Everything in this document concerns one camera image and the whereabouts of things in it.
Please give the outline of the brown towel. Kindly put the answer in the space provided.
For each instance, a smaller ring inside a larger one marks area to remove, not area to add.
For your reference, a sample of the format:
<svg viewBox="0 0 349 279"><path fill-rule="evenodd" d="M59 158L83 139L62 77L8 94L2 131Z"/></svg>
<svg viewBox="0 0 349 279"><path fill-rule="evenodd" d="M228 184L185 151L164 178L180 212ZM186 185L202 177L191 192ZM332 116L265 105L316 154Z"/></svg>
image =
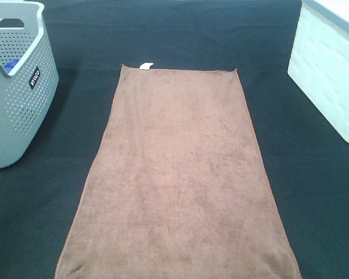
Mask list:
<svg viewBox="0 0 349 279"><path fill-rule="evenodd" d="M236 71L122 66L55 277L301 277Z"/></svg>

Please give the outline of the black table cloth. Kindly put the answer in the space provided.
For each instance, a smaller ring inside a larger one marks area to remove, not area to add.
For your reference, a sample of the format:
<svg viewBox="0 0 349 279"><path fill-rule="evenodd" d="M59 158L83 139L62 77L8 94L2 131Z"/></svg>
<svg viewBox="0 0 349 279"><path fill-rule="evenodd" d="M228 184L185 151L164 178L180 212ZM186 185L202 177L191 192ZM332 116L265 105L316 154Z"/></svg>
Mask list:
<svg viewBox="0 0 349 279"><path fill-rule="evenodd" d="M349 144L287 74L300 1L45 1L59 73L0 169L0 278L53 278L122 65L236 70L304 278L349 278Z"/></svg>

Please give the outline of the grey perforated laundry basket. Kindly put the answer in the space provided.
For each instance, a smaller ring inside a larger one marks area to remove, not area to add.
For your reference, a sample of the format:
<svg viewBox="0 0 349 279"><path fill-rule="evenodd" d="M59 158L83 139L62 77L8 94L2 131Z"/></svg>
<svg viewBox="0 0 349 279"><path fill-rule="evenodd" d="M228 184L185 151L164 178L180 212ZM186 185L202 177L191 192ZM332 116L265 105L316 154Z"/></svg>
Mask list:
<svg viewBox="0 0 349 279"><path fill-rule="evenodd" d="M0 169L17 162L33 140L54 98L59 76L47 29L44 4L0 1ZM3 66L19 59L7 73Z"/></svg>

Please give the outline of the white storage box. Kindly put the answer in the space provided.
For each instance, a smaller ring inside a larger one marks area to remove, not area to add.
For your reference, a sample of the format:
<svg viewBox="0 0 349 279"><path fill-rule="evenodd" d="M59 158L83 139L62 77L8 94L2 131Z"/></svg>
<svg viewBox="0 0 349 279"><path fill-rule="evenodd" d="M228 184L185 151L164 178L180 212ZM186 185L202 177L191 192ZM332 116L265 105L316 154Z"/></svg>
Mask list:
<svg viewBox="0 0 349 279"><path fill-rule="evenodd" d="M349 143L349 1L303 1L288 75Z"/></svg>

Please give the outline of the blue cloth in basket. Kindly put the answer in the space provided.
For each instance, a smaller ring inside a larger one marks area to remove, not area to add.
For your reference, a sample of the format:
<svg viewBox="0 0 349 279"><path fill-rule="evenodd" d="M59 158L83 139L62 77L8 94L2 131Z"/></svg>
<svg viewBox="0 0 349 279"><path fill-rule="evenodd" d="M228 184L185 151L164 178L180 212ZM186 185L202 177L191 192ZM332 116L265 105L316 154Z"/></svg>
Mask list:
<svg viewBox="0 0 349 279"><path fill-rule="evenodd" d="M10 71L13 70L13 68L17 65L18 61L19 61L19 59L14 59L14 60L8 62L7 64L5 64L3 66L3 68L5 69L5 71L7 73L10 73Z"/></svg>

